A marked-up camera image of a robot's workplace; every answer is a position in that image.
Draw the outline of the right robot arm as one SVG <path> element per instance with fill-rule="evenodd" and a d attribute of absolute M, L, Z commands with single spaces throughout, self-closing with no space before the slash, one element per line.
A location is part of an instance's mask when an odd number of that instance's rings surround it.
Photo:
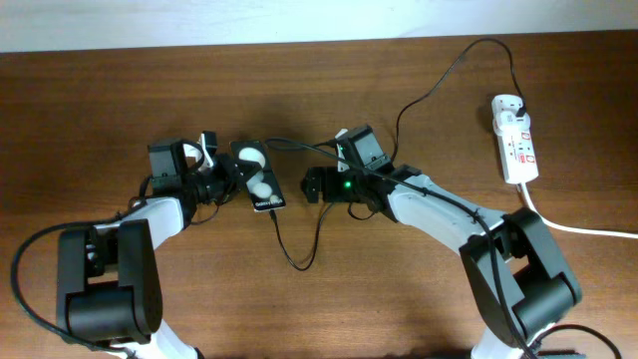
<path fill-rule="evenodd" d="M 396 167 L 371 127 L 341 130 L 329 146 L 340 161 L 320 169 L 308 197 L 357 202 L 419 229 L 463 263 L 486 325 L 473 358 L 529 358 L 532 342 L 582 299 L 582 289 L 540 216 L 471 203 L 421 171 Z"/>

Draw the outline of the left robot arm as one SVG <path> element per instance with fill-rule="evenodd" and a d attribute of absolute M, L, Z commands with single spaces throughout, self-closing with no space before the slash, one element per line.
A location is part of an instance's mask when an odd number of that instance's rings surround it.
<path fill-rule="evenodd" d="M 199 358 L 163 318 L 156 250 L 194 225 L 202 205 L 221 207 L 247 191 L 257 212 L 284 206 L 260 141 L 216 136 L 168 139 L 149 147 L 151 174 L 130 208 L 113 218 L 71 224 L 58 242 L 56 320 L 68 343 L 118 358 Z"/>

